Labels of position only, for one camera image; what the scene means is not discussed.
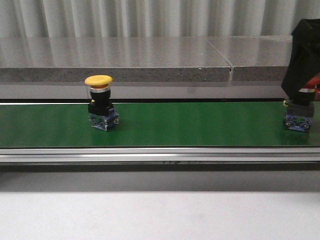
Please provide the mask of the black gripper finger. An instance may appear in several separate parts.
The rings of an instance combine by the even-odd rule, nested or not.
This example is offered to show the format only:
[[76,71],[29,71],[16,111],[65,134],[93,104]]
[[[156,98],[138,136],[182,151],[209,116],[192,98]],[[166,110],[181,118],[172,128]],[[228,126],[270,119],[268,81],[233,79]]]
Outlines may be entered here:
[[309,103],[315,93],[300,90],[320,85],[320,20],[301,19],[291,35],[291,58],[281,87],[294,103]]

